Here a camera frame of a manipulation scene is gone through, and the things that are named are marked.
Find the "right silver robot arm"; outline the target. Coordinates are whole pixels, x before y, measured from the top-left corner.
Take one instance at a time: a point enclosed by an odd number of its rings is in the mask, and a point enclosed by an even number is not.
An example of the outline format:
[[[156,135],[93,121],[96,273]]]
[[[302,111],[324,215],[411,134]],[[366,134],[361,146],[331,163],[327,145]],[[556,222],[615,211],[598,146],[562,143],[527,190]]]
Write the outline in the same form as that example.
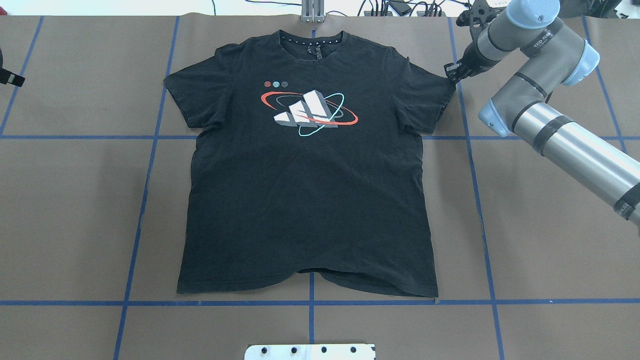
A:
[[[470,43],[444,66],[455,84],[496,68],[515,52],[525,62],[487,100],[478,119],[499,137],[526,142],[622,219],[639,224],[639,162],[558,109],[553,96],[592,75],[601,55],[562,19],[560,0],[473,0],[455,18]]]

